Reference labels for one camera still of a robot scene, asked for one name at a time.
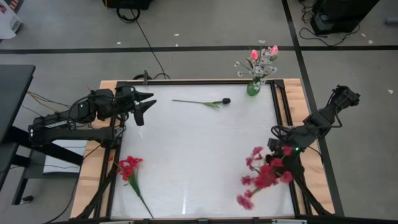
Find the wooden frame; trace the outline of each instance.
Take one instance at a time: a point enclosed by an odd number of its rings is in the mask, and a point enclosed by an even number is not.
[[[117,82],[120,81],[102,81],[100,88],[109,88],[112,91],[116,88]],[[142,80],[126,80],[128,82],[142,83]],[[237,79],[212,79],[212,80],[169,80],[168,82],[208,82],[208,81],[229,81],[229,82],[248,82],[250,80],[237,80]],[[305,101],[305,96],[303,93],[303,88],[300,79],[283,79],[285,85],[285,92],[287,96],[287,101],[289,103],[289,109],[291,112],[291,117],[294,126],[302,124],[304,118],[309,115],[307,104]],[[164,80],[150,80],[151,83],[162,83]],[[279,100],[279,108],[282,115],[283,125],[287,125],[287,117],[284,110],[284,104],[282,102],[282,92],[277,90],[277,96]],[[109,126],[110,119],[106,121],[96,120],[93,122],[93,127],[101,128]],[[96,146],[97,142],[89,142],[86,148],[85,154],[92,151]],[[312,147],[318,150],[317,143],[313,143]],[[111,156],[114,155],[115,150],[111,150]],[[87,157],[82,165],[78,185],[76,187],[75,199],[73,201],[73,207],[71,212],[71,218],[79,215],[83,209],[88,205],[94,194],[96,193],[98,186],[100,184],[101,170],[103,166],[105,155],[105,149],[99,148],[96,152],[92,153],[90,157]],[[331,201],[329,187],[326,181],[325,172],[323,170],[323,165],[319,155],[314,151],[306,151],[301,156],[302,165],[305,169],[305,181],[307,187],[312,191],[314,196],[319,200],[319,202],[324,206],[326,210],[334,213],[333,204]],[[108,163],[108,172],[111,168],[111,162]],[[296,194],[298,197],[298,207],[300,214],[305,214],[304,200],[300,189],[296,186]],[[103,194],[101,202],[101,210],[99,211],[100,217],[106,216],[106,208],[109,199],[109,186]]]

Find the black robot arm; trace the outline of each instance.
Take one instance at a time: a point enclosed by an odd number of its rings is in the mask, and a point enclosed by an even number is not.
[[[98,119],[104,121],[112,116],[132,113],[138,126],[144,125],[144,113],[156,100],[141,102],[153,96],[152,93],[140,93],[132,86],[116,89],[114,96],[110,89],[93,91],[78,101],[69,110],[35,118],[28,127],[30,141],[36,146],[49,144],[57,139],[94,140],[103,147],[116,147],[115,137],[120,128],[104,127],[99,129],[76,129],[76,124],[89,124]]]
[[[266,156],[266,162],[270,163],[275,158],[283,157],[284,166],[276,173],[283,174],[288,170],[319,215],[330,215],[330,213],[321,206],[302,181],[304,168],[296,160],[300,153],[304,152],[315,140],[324,138],[331,128],[342,127],[338,113],[349,106],[358,105],[359,97],[359,94],[354,93],[347,86],[338,85],[333,90],[326,106],[305,118],[304,125],[293,128],[274,126],[271,129],[278,139],[269,139],[268,147],[273,154]],[[338,126],[333,125],[335,119],[338,120]],[[292,154],[290,156],[283,155],[283,147],[292,147]]]

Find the table surface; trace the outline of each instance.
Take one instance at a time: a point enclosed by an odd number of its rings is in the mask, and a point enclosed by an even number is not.
[[[116,80],[102,81],[100,88],[109,88],[114,91],[117,82],[118,81]],[[285,83],[285,90],[289,102],[293,123],[295,126],[302,125],[303,119],[308,116],[309,112],[300,79],[284,79],[284,83]],[[279,106],[281,108],[281,113],[283,117],[282,121],[284,125],[287,125],[280,91],[277,91],[277,95],[278,95],[278,100],[280,101]],[[96,120],[93,123],[93,127],[101,128],[109,126],[109,122],[110,119],[107,119],[106,121]],[[97,146],[98,146],[97,142],[90,141],[87,144],[85,154],[90,153]],[[317,143],[316,142],[313,143],[312,147],[314,147],[317,150],[318,149]],[[99,148],[85,159],[81,167],[80,177],[75,193],[75,199],[73,201],[71,217],[79,215],[83,211],[83,209],[88,205],[88,203],[96,193],[100,182],[101,168],[104,161],[104,152],[105,150],[103,148]],[[302,160],[302,165],[305,168],[304,175],[307,187],[312,191],[314,196],[318,199],[318,201],[324,206],[326,210],[328,210],[331,213],[334,213],[329,187],[326,181],[325,172],[323,170],[323,164],[320,160],[319,155],[316,152],[309,150],[303,153],[300,157]],[[111,163],[108,164],[108,171],[110,170],[110,168],[111,168]],[[300,213],[305,214],[302,194],[297,186],[296,186],[296,193],[298,197]],[[108,204],[108,198],[109,198],[109,187],[107,188],[102,198],[101,210],[99,211],[99,215],[101,217],[106,216],[106,207]]]
[[[0,143],[17,116],[34,70],[33,65],[0,65]]]

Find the green vase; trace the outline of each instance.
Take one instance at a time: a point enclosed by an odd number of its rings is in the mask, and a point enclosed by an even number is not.
[[[256,82],[253,80],[253,81],[251,81],[249,84],[248,84],[248,87],[246,88],[246,91],[248,92],[248,95],[249,96],[256,96],[257,94],[259,94],[259,92],[260,92],[260,89],[258,89],[258,90],[255,90],[254,89],[254,84],[255,84]]]

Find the black metal frame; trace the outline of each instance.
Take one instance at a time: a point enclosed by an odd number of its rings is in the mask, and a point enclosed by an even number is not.
[[[148,85],[246,85],[250,82],[250,80],[148,80],[147,84]],[[117,82],[116,88],[122,85],[126,84],[131,84],[131,85],[144,85],[144,82],[129,82],[129,81],[122,81],[122,82]],[[290,110],[289,110],[289,104],[287,102],[287,97],[283,80],[269,80],[267,81],[267,84],[269,84],[271,88],[271,93],[272,93],[272,99],[275,107],[275,115],[277,118],[277,124],[282,125],[282,115],[280,112],[280,107],[279,107],[279,102],[277,99],[277,92],[276,92],[276,86],[280,88],[282,94],[282,101],[285,106],[285,112],[287,116],[287,120],[291,122],[292,118],[290,116]],[[106,175],[106,171],[108,168],[108,159],[110,155],[110,150],[106,150],[105,156],[104,156],[104,163],[102,166],[102,171],[101,171],[101,180],[100,180],[100,185],[103,183],[103,179]],[[114,161],[119,160],[119,155],[120,155],[120,147],[116,149],[115,155],[114,155]],[[111,181],[111,186],[110,186],[110,191],[109,191],[109,199],[108,199],[108,204],[106,208],[106,217],[110,217],[111,214],[111,209],[112,209],[112,204],[113,204],[113,195],[114,195],[114,187],[116,183],[116,178],[114,178]],[[300,209],[299,209],[299,204],[297,200],[297,194],[295,191],[295,186],[293,183],[289,185],[289,190],[290,190],[290,195],[292,196],[292,203],[293,203],[293,208],[294,208],[294,213],[295,216],[300,214]],[[97,205],[95,208],[94,212],[94,217],[97,218],[100,214],[100,208],[101,205]],[[151,223],[198,223],[198,219],[195,220],[151,220]],[[212,223],[214,222],[220,222],[220,223],[270,223],[271,220],[267,219],[261,219],[261,221],[258,219],[258,217],[254,217],[252,220],[245,219],[245,220],[234,220],[234,219],[225,219],[225,220],[211,220]]]

